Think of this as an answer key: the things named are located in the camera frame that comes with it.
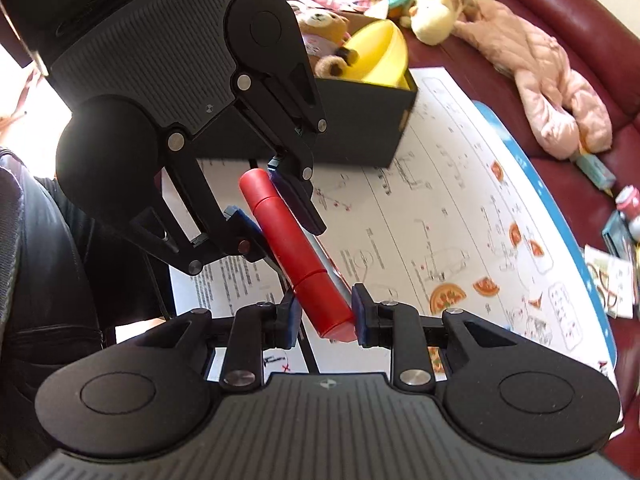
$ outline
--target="stack of cards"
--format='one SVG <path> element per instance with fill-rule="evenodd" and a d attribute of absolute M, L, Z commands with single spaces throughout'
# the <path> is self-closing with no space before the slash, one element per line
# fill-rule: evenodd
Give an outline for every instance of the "stack of cards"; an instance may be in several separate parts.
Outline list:
<path fill-rule="evenodd" d="M 635 303 L 633 264 L 589 246 L 584 248 L 584 261 L 605 312 L 631 319 Z"/>

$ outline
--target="pizza illustration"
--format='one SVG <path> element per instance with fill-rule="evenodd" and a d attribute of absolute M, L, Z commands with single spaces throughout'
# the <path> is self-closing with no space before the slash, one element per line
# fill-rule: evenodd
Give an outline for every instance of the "pizza illustration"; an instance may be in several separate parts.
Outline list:
<path fill-rule="evenodd" d="M 486 298 L 495 296 L 500 292 L 500 287 L 488 276 L 485 276 L 481 280 L 475 282 L 474 289 L 478 294 L 480 294 L 480 296 L 484 296 Z"/>
<path fill-rule="evenodd" d="M 529 240 L 529 246 L 531 247 L 531 254 L 537 258 L 541 258 L 545 255 L 545 251 L 542 250 L 540 244 L 535 240 Z"/>
<path fill-rule="evenodd" d="M 542 294 L 540 294 L 540 297 L 537 300 L 529 300 L 527 301 L 527 303 L 529 303 L 533 308 L 540 310 L 540 304 L 542 303 Z"/>
<path fill-rule="evenodd" d="M 443 283 L 438 285 L 429 298 L 429 307 L 434 316 L 438 316 L 443 310 L 459 303 L 466 298 L 465 291 L 455 283 Z"/>
<path fill-rule="evenodd" d="M 440 354 L 438 353 L 437 346 L 429 346 L 429 357 L 431 358 L 431 366 L 433 366 L 433 371 L 437 374 L 444 373 L 444 366 L 442 366 L 442 361 L 440 360 Z"/>
<path fill-rule="evenodd" d="M 516 222 L 512 223 L 509 226 L 509 240 L 511 240 L 511 245 L 516 247 L 522 241 L 522 235 L 520 234 L 520 228 Z"/>
<path fill-rule="evenodd" d="M 494 162 L 491 164 L 491 171 L 498 179 L 498 182 L 502 182 L 504 180 L 504 171 L 502 170 L 501 165 L 498 164 L 497 160 L 494 160 Z"/>

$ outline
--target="small bottle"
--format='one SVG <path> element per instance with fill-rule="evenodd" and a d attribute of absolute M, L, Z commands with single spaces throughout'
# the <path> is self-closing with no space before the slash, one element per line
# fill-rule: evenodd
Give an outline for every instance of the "small bottle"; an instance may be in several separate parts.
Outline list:
<path fill-rule="evenodd" d="M 634 186 L 625 186 L 616 197 L 616 209 L 628 224 L 629 233 L 640 242 L 640 191 Z"/>

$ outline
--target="black pants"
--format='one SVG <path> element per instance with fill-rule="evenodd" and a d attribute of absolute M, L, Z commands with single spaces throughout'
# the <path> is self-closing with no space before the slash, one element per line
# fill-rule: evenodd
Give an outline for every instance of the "black pants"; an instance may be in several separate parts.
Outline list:
<path fill-rule="evenodd" d="M 66 198 L 58 181 L 36 178 L 55 200 L 74 238 L 102 330 L 161 317 L 159 300 L 175 315 L 167 264 L 147 256 Z"/>
<path fill-rule="evenodd" d="M 15 156 L 0 153 L 0 169 L 14 176 L 24 199 L 0 353 L 0 461 L 21 476 L 56 447 L 34 410 L 42 382 L 102 349 L 111 327 L 160 316 L 160 299 L 170 312 L 175 307 L 165 264 L 88 218 L 56 181 L 36 181 Z"/>

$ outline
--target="blue border paper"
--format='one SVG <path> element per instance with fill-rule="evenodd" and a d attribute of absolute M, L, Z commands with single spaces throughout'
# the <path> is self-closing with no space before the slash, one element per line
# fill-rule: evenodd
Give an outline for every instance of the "blue border paper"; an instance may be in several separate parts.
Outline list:
<path fill-rule="evenodd" d="M 574 234 L 571 232 L 571 229 L 569 229 L 569 225 L 564 219 L 564 216 L 562 216 L 562 213 L 560 212 L 556 201 L 553 199 L 551 193 L 549 193 L 549 190 L 542 182 L 542 179 L 538 175 L 538 172 L 532 166 L 529 159 L 527 158 L 527 155 L 525 155 L 525 153 L 522 151 L 521 147 L 509 133 L 507 128 L 504 127 L 504 124 L 502 124 L 498 116 L 494 113 L 493 110 L 491 110 L 491 108 L 489 108 L 484 103 L 481 103 L 480 101 L 472 102 L 476 106 L 478 111 L 482 114 L 482 116 L 486 119 L 486 121 L 494 128 L 495 132 L 500 137 L 500 140 L 502 140 L 513 158 L 522 168 L 522 171 L 529 179 L 534 189 L 537 190 L 540 200 L 542 200 L 543 205 L 546 207 L 546 211 L 549 213 L 549 216 L 555 224 L 556 229 L 558 229 L 562 240 L 564 240 L 564 244 L 566 245 L 569 254 L 571 254 L 572 258 L 574 259 L 574 264 L 577 267 L 578 272 L 580 273 L 587 292 L 589 293 L 592 307 L 595 310 L 596 317 L 598 318 L 598 322 L 600 323 L 600 328 L 602 329 L 602 334 L 604 335 L 604 339 L 607 343 L 610 362 L 612 363 L 612 366 L 615 367 L 618 360 L 618 350 L 616 349 L 616 342 L 613 339 L 613 334 L 611 332 L 609 320 L 607 319 L 607 314 L 602 308 L 600 298 L 598 297 L 593 286 L 591 275 L 587 270 L 587 265 L 584 263 L 584 258 L 582 257 L 582 253 L 580 252 L 578 243 L 575 241 Z"/>

